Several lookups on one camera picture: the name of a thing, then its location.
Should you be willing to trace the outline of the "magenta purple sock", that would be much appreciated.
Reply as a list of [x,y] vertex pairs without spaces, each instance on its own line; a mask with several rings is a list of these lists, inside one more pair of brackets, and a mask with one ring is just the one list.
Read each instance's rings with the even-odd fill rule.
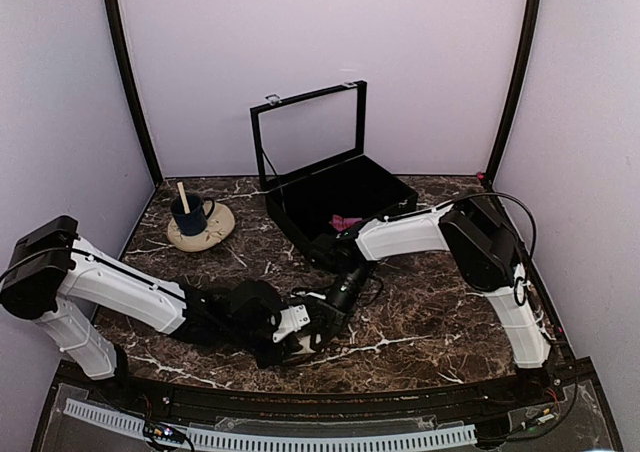
[[361,221],[362,218],[360,217],[342,217],[340,215],[334,214],[329,221],[329,225],[337,232],[342,232],[360,223]]

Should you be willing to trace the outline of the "black display box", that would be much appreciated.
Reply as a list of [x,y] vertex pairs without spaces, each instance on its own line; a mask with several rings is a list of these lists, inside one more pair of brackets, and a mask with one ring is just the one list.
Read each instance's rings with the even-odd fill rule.
[[269,217],[302,253],[326,253],[334,217],[369,219],[415,210],[416,191],[365,153],[363,80],[282,98],[250,110]]

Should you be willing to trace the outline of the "cream brown sock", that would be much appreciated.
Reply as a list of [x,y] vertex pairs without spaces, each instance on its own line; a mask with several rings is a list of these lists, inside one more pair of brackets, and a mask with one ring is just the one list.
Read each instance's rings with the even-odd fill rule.
[[310,355],[319,352],[322,348],[322,339],[319,334],[294,337],[293,356]]

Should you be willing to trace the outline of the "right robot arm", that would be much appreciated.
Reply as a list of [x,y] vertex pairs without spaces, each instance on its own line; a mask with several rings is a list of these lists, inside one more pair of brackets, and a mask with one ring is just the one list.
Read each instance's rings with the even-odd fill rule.
[[526,247],[489,197],[471,193],[429,209],[360,221],[339,232],[337,244],[350,264],[324,291],[298,296],[315,315],[309,348],[319,351],[339,333],[373,264],[399,255],[448,252],[466,284],[493,307],[515,365],[525,371],[511,382],[511,398],[521,406],[534,404],[549,388],[549,377],[541,368],[550,357],[551,338],[529,297]]

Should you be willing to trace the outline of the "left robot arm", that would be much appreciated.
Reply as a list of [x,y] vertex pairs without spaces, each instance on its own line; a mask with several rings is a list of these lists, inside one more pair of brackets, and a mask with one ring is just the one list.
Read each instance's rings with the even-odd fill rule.
[[141,399],[127,373],[125,353],[102,337],[77,307],[93,302],[136,319],[180,342],[215,347],[230,342],[261,367],[279,365],[300,350],[295,337],[310,317],[303,305],[287,305],[264,281],[201,290],[134,269],[94,247],[62,215],[19,239],[1,275],[1,305],[36,323],[120,408]]

